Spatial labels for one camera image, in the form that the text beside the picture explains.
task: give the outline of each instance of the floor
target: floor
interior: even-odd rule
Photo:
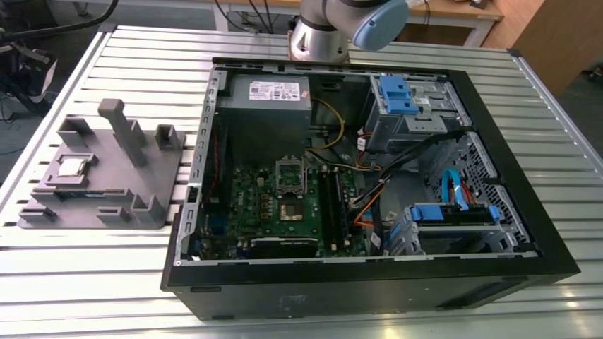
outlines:
[[[53,2],[54,13],[59,24],[70,24],[83,21],[78,17],[77,11],[70,2]],[[91,4],[89,12],[91,16],[98,16],[105,11],[105,5]],[[242,18],[233,15],[233,21],[241,25]],[[287,22],[290,17],[281,16],[275,21],[275,31],[279,34],[287,32]],[[122,25],[157,26],[171,28],[190,28],[199,30],[214,29],[214,14],[207,10],[167,9],[138,6],[119,6],[111,21]],[[79,59],[85,54],[97,29],[90,28],[70,34],[53,37],[42,42],[41,48],[51,51],[59,57],[59,65],[55,73],[54,83],[50,87],[51,96],[63,88],[73,69],[77,67]],[[592,83],[585,76],[578,77],[569,90],[560,98],[564,108],[569,112],[578,127],[582,129],[588,139],[594,145],[600,154],[603,154],[603,81]],[[0,122],[0,184],[6,180],[11,168],[18,161],[19,150],[27,145],[34,132],[37,131],[41,118],[19,112],[11,106],[9,100],[2,101],[7,116],[15,111],[18,120],[14,124]]]

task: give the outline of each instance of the aluminum table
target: aluminum table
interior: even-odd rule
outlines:
[[[171,227],[23,230],[15,226],[62,140],[66,117],[109,123],[106,97],[143,129],[174,124],[187,146],[183,201],[211,58],[287,58],[285,36],[118,26],[99,32],[0,188],[0,335],[154,338],[590,338],[603,333],[603,162],[525,60],[497,49],[351,47],[354,63],[466,71],[578,260],[582,273],[474,310],[202,322],[159,289]]]

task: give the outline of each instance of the wooden table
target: wooden table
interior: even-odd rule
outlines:
[[[299,14],[302,0],[269,0],[271,13],[297,15]],[[254,0],[258,10],[265,13],[265,2]],[[503,19],[503,14],[497,6],[490,3],[485,9],[470,6],[469,2],[453,0],[430,0],[430,25],[455,26],[471,28],[470,36],[465,42],[467,47],[479,47],[489,35],[490,29],[497,21]],[[225,12],[253,12],[249,0],[221,0]],[[218,7],[214,5],[214,17],[217,30],[229,31],[229,21],[223,17]],[[426,5],[411,8],[410,23],[423,23],[426,17]]]
[[[78,3],[109,3],[110,0],[58,0]],[[266,13],[263,0],[253,0],[259,12]],[[219,0],[226,13],[253,12],[254,9],[249,0]],[[271,14],[298,15],[301,13],[302,0],[269,0]],[[457,26],[471,28],[471,33],[465,42],[466,47],[479,47],[482,45],[490,29],[497,21],[501,21],[503,14],[497,6],[490,3],[486,9],[470,6],[469,2],[455,2],[454,0],[429,0],[431,8],[430,25]],[[221,10],[213,0],[122,0],[123,5],[157,6],[170,8],[210,9],[214,11],[217,30],[229,31],[229,21],[223,17]],[[426,16],[426,5],[411,8],[409,23],[423,23]]]

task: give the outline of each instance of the power cable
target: power cable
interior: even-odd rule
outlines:
[[[217,3],[218,6],[218,10],[221,11],[221,13],[223,14],[223,17],[226,18],[226,21],[229,21],[229,23],[241,31],[247,32],[247,30],[245,28],[241,28],[239,25],[237,25],[233,20],[230,20],[227,13],[225,13],[223,7],[221,6],[221,3],[218,2],[218,0],[214,0],[214,2]]]
[[[271,18],[271,9],[269,8],[269,0],[265,0],[266,14],[269,15],[269,22],[271,24],[271,34],[275,33],[274,21]]]
[[[97,19],[86,21],[85,23],[75,23],[73,25],[65,25],[54,28],[43,28],[41,30],[27,30],[25,32],[17,33],[0,33],[0,45],[10,44],[11,42],[19,40],[27,40],[35,37],[46,37],[49,35],[62,34],[73,32],[74,30],[81,30],[83,28],[93,27],[94,25],[103,23],[109,19],[109,17],[115,11],[115,8],[118,7],[119,2],[121,0],[113,0],[103,15],[99,16]]]
[[[267,31],[269,33],[273,34],[271,28],[270,28],[269,25],[266,24],[265,18],[263,18],[262,15],[261,15],[261,12],[259,12],[259,10],[258,10],[258,7],[255,7],[254,1],[253,1],[253,0],[249,0],[249,4],[253,6],[254,12],[255,12],[255,14],[258,14],[258,17],[261,18],[261,21],[262,21],[262,24],[263,24],[263,26],[265,26],[265,28],[266,28],[266,31]]]

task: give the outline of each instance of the green motherboard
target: green motherboard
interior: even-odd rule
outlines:
[[[366,236],[363,232],[345,235],[343,244],[331,242],[326,236],[338,234],[338,223],[330,223],[323,217],[322,209],[327,199],[325,178],[338,174],[337,192],[343,202],[355,197],[355,177],[351,171],[327,169],[319,165],[309,166],[303,174],[299,167],[281,166],[277,169],[238,167],[233,174],[233,194],[226,234],[230,238],[253,237],[307,237],[319,240],[317,257],[365,256]],[[283,194],[286,186],[303,186],[303,194]],[[229,251],[226,258],[237,258],[237,251]]]

